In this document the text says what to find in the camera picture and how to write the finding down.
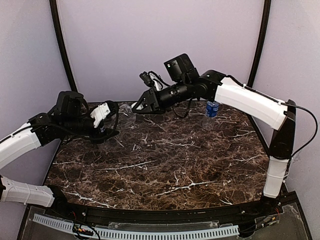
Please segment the clear unlabeled plastic bottle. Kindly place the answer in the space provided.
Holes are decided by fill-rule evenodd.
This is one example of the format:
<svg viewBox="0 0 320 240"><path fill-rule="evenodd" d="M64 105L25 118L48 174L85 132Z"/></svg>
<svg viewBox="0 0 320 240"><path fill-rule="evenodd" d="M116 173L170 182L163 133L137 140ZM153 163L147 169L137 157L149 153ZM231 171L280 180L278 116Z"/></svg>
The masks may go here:
<svg viewBox="0 0 320 240"><path fill-rule="evenodd" d="M128 128L136 121L136 114L133 113L132 107L129 104L122 104L119 107L118 126Z"/></svg>

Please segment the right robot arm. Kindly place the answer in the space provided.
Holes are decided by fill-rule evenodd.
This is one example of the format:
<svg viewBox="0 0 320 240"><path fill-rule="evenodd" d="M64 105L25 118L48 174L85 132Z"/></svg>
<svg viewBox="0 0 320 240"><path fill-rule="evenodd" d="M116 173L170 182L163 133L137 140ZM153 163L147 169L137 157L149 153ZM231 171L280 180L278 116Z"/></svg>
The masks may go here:
<svg viewBox="0 0 320 240"><path fill-rule="evenodd" d="M208 70L200 75L186 53L164 63L175 82L157 90L148 73L140 78L149 87L132 107L136 114L163 114L173 105L189 99L204 99L236 108L273 129L269 145L269 165L263 196L275 199L289 170L296 130L296 104L283 101L240 83L233 76Z"/></svg>

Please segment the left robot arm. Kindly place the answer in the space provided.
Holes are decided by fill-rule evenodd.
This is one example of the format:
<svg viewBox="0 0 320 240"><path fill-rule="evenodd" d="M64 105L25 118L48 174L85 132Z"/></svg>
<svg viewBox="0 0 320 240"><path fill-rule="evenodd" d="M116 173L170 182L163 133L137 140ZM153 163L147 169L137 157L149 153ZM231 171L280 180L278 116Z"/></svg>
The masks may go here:
<svg viewBox="0 0 320 240"><path fill-rule="evenodd" d="M4 168L20 156L66 136L101 144L119 133L116 125L113 128L104 126L104 120L112 116L116 122L119 120L119 105L114 101L107 100L89 108L83 94L61 91L52 109L30 118L0 141L0 167ZM1 176L0 200L50 208L64 201L65 196L53 185L32 185Z"/></svg>

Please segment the white cap water bottle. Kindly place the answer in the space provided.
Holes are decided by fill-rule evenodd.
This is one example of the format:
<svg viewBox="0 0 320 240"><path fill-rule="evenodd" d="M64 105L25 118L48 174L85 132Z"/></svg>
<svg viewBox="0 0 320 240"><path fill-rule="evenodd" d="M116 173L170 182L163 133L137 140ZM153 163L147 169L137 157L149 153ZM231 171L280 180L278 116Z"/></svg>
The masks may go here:
<svg viewBox="0 0 320 240"><path fill-rule="evenodd" d="M204 112L204 117L201 120L201 126L203 129L209 131L212 130L216 124L216 117L219 110L219 103L216 101L207 101Z"/></svg>

